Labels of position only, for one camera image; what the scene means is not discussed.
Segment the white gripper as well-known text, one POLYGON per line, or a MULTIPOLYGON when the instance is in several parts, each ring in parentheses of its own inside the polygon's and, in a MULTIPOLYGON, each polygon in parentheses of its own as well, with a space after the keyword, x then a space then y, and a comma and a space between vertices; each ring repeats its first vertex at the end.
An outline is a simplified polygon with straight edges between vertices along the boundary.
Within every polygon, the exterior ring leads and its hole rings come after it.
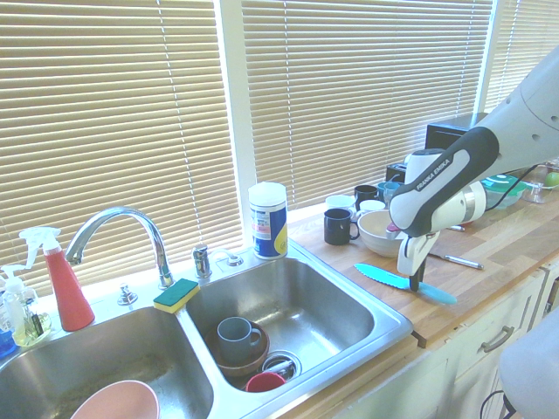
POLYGON ((417 292, 423 282, 426 257, 438 239, 437 233, 428 233, 420 237, 411 237, 401 233, 403 238, 397 257, 397 270, 404 276, 410 276, 410 288, 417 292))

